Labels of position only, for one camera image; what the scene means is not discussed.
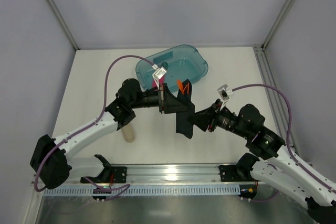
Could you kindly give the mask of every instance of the black cloth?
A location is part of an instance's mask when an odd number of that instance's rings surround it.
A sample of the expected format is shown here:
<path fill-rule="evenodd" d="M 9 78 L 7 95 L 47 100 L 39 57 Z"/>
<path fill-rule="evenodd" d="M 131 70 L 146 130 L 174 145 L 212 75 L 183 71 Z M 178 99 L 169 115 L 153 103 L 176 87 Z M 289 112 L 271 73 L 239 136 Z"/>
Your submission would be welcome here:
<path fill-rule="evenodd" d="M 179 90 L 177 98 L 188 104 L 189 110 L 176 113 L 176 133 L 183 134 L 191 139 L 193 137 L 194 125 L 188 121 L 188 117 L 195 114 L 195 105 L 191 102 L 192 85 L 188 79 L 182 84 L 184 87 L 184 94 Z"/>

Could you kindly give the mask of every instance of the white wall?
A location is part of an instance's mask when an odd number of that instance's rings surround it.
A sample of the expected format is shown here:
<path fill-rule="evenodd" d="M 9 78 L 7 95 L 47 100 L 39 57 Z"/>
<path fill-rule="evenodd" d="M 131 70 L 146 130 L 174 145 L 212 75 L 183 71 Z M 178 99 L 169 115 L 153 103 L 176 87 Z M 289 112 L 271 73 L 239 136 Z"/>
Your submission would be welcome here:
<path fill-rule="evenodd" d="M 336 180 L 336 0 L 296 0 L 268 53 L 301 155 Z"/>
<path fill-rule="evenodd" d="M 51 134 L 74 50 L 44 0 L 0 0 L 1 223 L 20 223 L 38 138 Z"/>
<path fill-rule="evenodd" d="M 285 0 L 55 0 L 81 48 L 264 42 Z"/>

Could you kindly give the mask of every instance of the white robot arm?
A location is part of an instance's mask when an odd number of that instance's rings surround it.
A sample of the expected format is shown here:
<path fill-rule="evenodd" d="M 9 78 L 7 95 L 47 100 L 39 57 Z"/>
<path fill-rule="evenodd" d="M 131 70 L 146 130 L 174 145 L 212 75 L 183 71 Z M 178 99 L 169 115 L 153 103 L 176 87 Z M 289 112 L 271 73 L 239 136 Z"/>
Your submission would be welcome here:
<path fill-rule="evenodd" d="M 225 102 L 225 92 L 221 96 Z M 238 115 L 222 105 L 217 99 L 189 121 L 203 131 L 213 132 L 220 127 L 247 141 L 245 146 L 253 155 L 246 153 L 230 172 L 243 181 L 255 179 L 268 183 L 306 208 L 320 224 L 336 223 L 336 183 L 319 174 L 297 154 L 289 153 L 284 140 L 264 126 L 265 118 L 253 105 L 242 107 Z"/>
<path fill-rule="evenodd" d="M 142 92 L 136 79 L 124 81 L 116 99 L 91 122 L 56 138 L 41 137 L 35 147 L 31 167 L 46 188 L 54 189 L 67 179 L 92 177 L 96 182 L 109 181 L 112 166 L 101 155 L 91 158 L 74 158 L 83 148 L 97 139 L 115 132 L 135 118 L 133 109 L 159 107 L 161 113 L 178 113 L 189 110 L 188 104 L 176 98 L 167 84 L 158 89 Z"/>

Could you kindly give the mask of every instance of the beige cylinder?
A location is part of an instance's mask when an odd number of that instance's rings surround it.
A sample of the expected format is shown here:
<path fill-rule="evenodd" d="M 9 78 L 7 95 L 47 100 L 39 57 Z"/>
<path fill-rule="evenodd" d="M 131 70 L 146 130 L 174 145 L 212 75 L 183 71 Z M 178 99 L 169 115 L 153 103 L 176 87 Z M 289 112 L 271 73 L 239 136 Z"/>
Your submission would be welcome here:
<path fill-rule="evenodd" d="M 135 140 L 134 129 L 131 123 L 121 128 L 124 139 L 128 143 L 133 143 Z"/>

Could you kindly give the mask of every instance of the plastic container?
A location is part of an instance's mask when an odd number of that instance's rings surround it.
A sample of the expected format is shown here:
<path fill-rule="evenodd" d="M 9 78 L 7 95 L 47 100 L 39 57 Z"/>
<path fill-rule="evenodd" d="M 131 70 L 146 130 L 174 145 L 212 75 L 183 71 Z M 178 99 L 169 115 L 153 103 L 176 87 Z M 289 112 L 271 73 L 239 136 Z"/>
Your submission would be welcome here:
<path fill-rule="evenodd" d="M 198 50 L 190 45 L 180 45 L 147 57 L 159 67 L 166 68 L 164 82 L 171 92 L 178 90 L 177 80 L 189 79 L 195 83 L 208 72 L 208 64 L 198 53 Z M 152 74 L 154 69 L 141 60 L 135 67 L 140 85 L 146 90 L 154 87 Z"/>

